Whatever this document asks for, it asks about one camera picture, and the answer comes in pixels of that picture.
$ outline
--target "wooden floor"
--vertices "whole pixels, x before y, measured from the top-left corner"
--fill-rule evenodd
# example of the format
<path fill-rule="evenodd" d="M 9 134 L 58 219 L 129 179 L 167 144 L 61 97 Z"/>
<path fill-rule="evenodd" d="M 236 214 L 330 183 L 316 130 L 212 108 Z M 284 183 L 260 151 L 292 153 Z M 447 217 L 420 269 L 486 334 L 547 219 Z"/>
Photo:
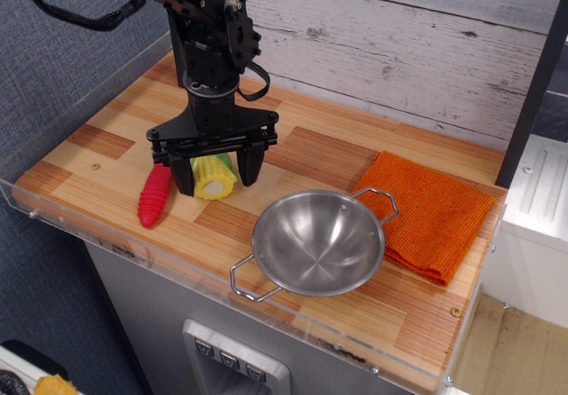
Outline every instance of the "wooden floor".
<path fill-rule="evenodd" d="M 568 329 L 481 296 L 454 386 L 470 395 L 566 395 Z"/>

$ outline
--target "white wooden wall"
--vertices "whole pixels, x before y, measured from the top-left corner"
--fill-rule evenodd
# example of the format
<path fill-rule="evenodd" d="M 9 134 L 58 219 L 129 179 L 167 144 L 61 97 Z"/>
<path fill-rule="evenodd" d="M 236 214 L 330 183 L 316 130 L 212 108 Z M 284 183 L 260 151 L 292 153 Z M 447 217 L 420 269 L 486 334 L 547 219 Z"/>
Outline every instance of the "white wooden wall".
<path fill-rule="evenodd" d="M 276 85 L 506 149 L 559 0 L 248 0 Z"/>

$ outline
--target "gray carpet wall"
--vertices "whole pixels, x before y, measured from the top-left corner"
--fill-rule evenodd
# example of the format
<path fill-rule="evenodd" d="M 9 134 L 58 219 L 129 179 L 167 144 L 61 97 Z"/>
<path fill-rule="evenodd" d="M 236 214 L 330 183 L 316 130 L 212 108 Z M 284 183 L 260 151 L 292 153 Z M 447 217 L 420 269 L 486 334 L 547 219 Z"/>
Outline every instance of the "gray carpet wall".
<path fill-rule="evenodd" d="M 44 1 L 96 18 L 128 0 Z M 30 0 L 0 0 L 0 42 L 0 178 L 8 182 L 170 48 L 166 12 L 153 3 L 97 33 Z M 145 393 L 81 247 L 0 196 L 0 342 L 18 339 L 51 357 L 88 395 Z"/>

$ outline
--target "black robotic arm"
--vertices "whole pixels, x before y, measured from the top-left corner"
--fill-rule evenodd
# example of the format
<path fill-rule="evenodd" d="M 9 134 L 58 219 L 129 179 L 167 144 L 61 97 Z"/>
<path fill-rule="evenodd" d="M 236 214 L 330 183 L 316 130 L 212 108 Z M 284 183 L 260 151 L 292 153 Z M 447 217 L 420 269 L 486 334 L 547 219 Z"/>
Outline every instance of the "black robotic arm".
<path fill-rule="evenodd" d="M 111 17 L 107 15 L 93 24 L 72 12 L 34 0 L 51 16 L 97 30 L 113 29 L 144 1 L 132 0 Z M 256 100 L 268 92 L 270 85 L 269 75 L 253 62 L 260 54 L 260 35 L 247 15 L 246 0 L 154 1 L 168 12 L 177 80 L 187 89 L 189 98 L 181 115 L 147 132 L 154 162 L 169 166 L 179 191 L 193 195 L 190 159 L 236 151 L 243 185 L 252 185 L 262 167 L 264 152 L 276 144 L 274 126 L 279 117 L 272 111 L 234 103 L 236 92 L 246 100 Z M 246 68 L 266 81 L 257 93 L 246 95 L 239 89 L 240 75 Z"/>

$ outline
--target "control panel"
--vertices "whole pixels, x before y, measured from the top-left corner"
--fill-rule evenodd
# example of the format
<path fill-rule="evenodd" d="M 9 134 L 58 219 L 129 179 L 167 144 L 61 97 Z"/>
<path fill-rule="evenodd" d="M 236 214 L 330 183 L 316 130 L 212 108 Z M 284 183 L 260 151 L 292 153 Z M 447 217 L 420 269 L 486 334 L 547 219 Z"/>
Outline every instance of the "control panel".
<path fill-rule="evenodd" d="M 195 320 L 183 337 L 201 395 L 290 395 L 290 372 L 281 362 Z"/>

